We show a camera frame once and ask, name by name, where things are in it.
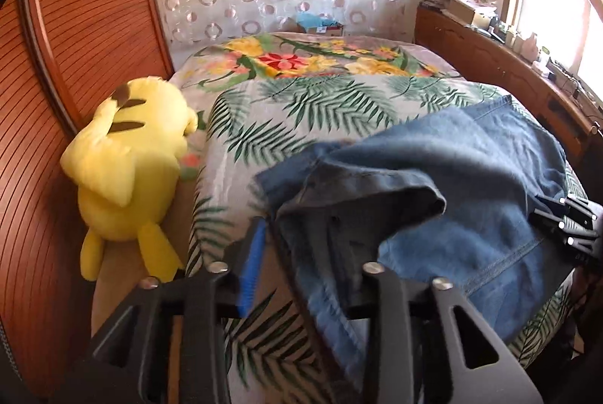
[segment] red flower print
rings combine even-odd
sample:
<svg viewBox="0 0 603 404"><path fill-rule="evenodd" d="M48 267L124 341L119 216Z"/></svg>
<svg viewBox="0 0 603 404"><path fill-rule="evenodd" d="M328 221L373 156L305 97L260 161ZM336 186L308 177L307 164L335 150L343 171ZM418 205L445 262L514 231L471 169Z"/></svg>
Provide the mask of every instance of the red flower print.
<svg viewBox="0 0 603 404"><path fill-rule="evenodd" d="M258 60L264 63L264 65L285 74L296 71L307 65L304 58L293 54L264 54L263 56L258 57Z"/></svg>

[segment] denim pants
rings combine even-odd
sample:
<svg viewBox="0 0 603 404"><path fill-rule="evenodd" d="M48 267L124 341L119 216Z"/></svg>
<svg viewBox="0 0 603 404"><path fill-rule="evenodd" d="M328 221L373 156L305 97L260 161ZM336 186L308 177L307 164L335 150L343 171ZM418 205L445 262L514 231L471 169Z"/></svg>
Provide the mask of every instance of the denim pants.
<svg viewBox="0 0 603 404"><path fill-rule="evenodd" d="M528 223L537 194L566 193L565 153L511 97L448 108L351 145L319 143L260 173L295 281L348 379L360 388L366 323L337 298L327 237L400 277L445 276L510 342L571 266Z"/></svg>

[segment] wooden slatted panel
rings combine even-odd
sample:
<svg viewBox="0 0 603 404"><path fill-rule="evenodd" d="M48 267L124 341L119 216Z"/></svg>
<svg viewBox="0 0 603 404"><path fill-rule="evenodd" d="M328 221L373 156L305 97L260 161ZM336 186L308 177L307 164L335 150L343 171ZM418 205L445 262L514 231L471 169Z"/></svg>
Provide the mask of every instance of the wooden slatted panel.
<svg viewBox="0 0 603 404"><path fill-rule="evenodd" d="M40 0L58 69L81 115L121 83L169 78L149 0Z"/></svg>
<svg viewBox="0 0 603 404"><path fill-rule="evenodd" d="M90 337L85 226L58 160L67 139L34 74L16 1L0 10L0 315L25 382L47 396Z"/></svg>

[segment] wooden cabinet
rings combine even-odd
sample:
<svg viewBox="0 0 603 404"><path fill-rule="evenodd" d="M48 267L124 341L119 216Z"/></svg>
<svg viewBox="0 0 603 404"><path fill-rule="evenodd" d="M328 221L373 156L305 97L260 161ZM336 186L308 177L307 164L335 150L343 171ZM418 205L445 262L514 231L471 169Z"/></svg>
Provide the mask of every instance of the wooden cabinet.
<svg viewBox="0 0 603 404"><path fill-rule="evenodd" d="M536 74L521 57L439 12L421 7L415 42L451 63L467 80L509 91L557 137L572 166L578 167L592 143L592 122L569 96Z"/></svg>

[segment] wooden wardrobe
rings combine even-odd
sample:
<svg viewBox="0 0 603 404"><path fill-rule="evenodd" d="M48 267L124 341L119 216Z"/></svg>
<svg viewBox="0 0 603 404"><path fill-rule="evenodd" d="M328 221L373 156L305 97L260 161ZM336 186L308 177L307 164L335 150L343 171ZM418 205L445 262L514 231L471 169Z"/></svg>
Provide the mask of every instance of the wooden wardrobe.
<svg viewBox="0 0 603 404"><path fill-rule="evenodd" d="M0 9L0 317L47 396L90 339L86 228L58 164L119 84L173 73L155 0L7 0Z"/></svg>

